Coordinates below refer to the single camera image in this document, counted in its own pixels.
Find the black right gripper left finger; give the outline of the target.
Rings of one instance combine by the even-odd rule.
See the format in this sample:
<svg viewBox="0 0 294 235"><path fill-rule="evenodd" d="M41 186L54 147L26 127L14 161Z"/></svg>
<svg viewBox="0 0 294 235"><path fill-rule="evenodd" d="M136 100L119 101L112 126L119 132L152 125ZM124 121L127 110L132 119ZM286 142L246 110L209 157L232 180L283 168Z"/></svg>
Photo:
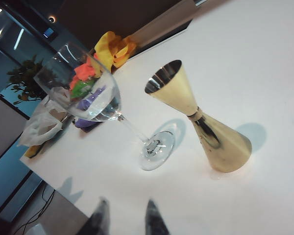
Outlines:
<svg viewBox="0 0 294 235"><path fill-rule="evenodd" d="M101 197L100 202L90 218L89 235L110 234L110 207L106 198Z"/></svg>

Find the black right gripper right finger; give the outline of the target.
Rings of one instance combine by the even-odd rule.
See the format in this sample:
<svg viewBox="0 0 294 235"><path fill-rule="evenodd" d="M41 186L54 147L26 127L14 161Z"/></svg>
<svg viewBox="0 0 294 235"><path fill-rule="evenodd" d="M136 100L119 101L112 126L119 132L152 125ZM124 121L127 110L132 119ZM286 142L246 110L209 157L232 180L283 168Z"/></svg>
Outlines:
<svg viewBox="0 0 294 235"><path fill-rule="evenodd" d="M149 199L145 214L146 235L170 235L170 232L152 199Z"/></svg>

